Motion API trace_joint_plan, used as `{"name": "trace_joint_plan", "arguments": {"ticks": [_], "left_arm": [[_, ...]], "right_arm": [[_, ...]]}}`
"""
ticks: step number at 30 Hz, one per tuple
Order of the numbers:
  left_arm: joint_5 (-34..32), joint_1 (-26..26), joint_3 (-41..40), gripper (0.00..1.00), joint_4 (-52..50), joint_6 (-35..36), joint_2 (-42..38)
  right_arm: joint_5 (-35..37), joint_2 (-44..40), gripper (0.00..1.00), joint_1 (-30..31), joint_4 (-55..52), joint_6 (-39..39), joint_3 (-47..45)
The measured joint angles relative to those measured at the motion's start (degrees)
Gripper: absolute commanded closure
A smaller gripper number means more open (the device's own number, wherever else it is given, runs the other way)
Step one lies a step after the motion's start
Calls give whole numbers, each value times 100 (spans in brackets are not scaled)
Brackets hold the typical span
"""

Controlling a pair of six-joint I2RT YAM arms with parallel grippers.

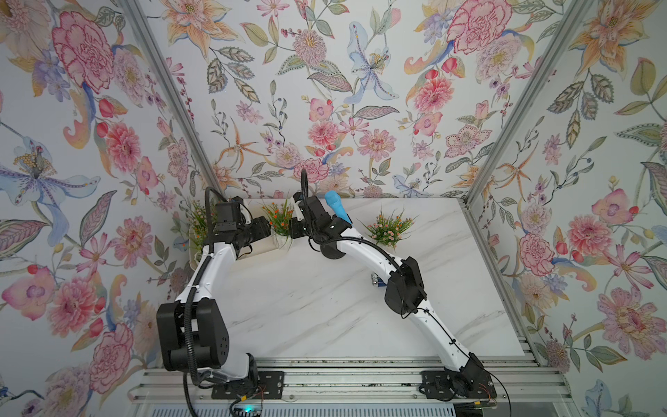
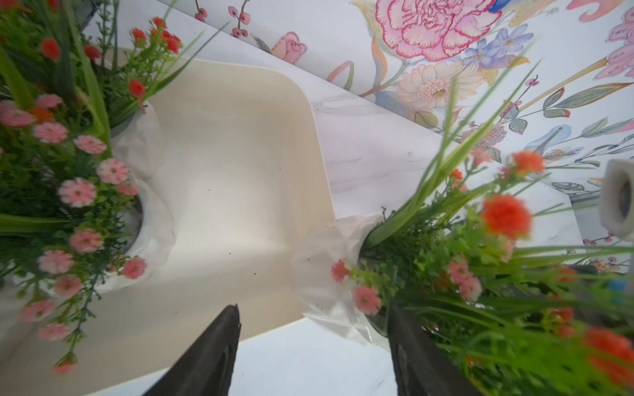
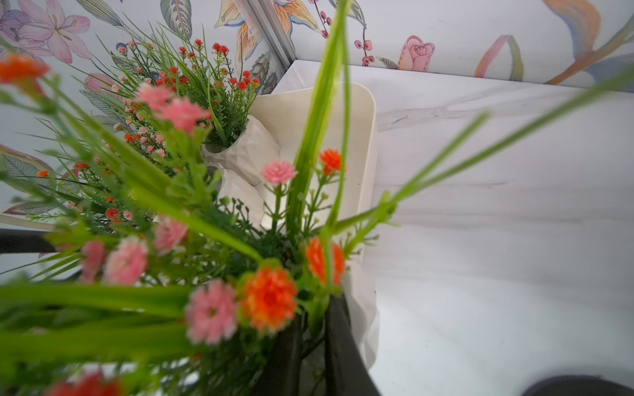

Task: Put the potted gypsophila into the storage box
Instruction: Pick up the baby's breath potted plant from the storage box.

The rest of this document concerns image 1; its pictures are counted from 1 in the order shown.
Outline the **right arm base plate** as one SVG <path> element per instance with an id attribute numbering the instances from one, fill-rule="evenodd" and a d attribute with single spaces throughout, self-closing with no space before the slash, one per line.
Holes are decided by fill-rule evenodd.
<path id="1" fill-rule="evenodd" d="M 439 401 L 453 400 L 495 400 L 497 392 L 491 375 L 485 370 L 453 372 L 423 371 L 420 373 L 419 391 L 427 399 Z"/>

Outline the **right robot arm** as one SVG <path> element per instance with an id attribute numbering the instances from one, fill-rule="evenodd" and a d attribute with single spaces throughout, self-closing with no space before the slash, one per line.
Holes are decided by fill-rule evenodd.
<path id="1" fill-rule="evenodd" d="M 419 264 L 413 257 L 391 255 L 362 237 L 335 192 L 325 197 L 333 214 L 305 190 L 295 193 L 293 200 L 297 216 L 290 220 L 290 236 L 306 237 L 314 250 L 330 260 L 348 256 L 370 269 L 385 283 L 387 307 L 411 321 L 436 348 L 442 368 L 420 373 L 421 394 L 438 401 L 497 398 L 492 373 L 453 336 L 435 313 L 427 298 Z"/>

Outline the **pink flower potted plant back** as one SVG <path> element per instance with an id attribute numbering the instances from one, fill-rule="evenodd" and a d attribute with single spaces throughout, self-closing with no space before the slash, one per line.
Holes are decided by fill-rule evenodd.
<path id="1" fill-rule="evenodd" d="M 396 248 L 399 242 L 407 238 L 407 232 L 413 227 L 414 221 L 413 217 L 405 217 L 403 212 L 386 215 L 381 211 L 374 222 L 364 224 L 364 229 L 376 244 Z"/>

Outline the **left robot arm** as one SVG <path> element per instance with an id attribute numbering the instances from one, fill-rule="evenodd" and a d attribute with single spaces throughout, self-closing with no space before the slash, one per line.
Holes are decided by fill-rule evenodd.
<path id="1" fill-rule="evenodd" d="M 189 375 L 200 385 L 258 383 L 255 358 L 231 347 L 229 332 L 214 289 L 229 274 L 245 248 L 271 235 L 269 221 L 245 217 L 240 197 L 204 205 L 206 230 L 200 262 L 182 293 L 161 305 L 156 314 L 163 364 L 170 372 Z"/>

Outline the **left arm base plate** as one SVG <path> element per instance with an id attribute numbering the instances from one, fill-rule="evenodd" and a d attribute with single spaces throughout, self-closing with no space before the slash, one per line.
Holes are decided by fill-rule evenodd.
<path id="1" fill-rule="evenodd" d="M 215 385 L 213 400 L 249 399 L 281 400 L 285 387 L 285 373 L 282 371 L 259 371 L 256 375 Z"/>

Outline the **red flower potted plant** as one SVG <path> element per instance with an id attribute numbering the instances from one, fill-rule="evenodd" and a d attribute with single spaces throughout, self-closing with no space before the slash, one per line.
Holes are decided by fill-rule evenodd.
<path id="1" fill-rule="evenodd" d="M 293 217 L 293 204 L 289 200 L 282 203 L 265 203 L 262 212 L 269 220 L 271 236 L 278 250 L 289 250 L 292 244 L 290 222 Z"/>

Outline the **pink flower potted plant boxed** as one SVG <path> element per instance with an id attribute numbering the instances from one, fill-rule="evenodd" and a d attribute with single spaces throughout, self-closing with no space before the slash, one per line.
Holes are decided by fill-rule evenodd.
<path id="1" fill-rule="evenodd" d="M 189 223 L 189 240 L 191 252 L 194 256 L 201 254 L 203 245 L 208 237 L 208 216 L 203 203 L 192 201 L 186 210 Z"/>

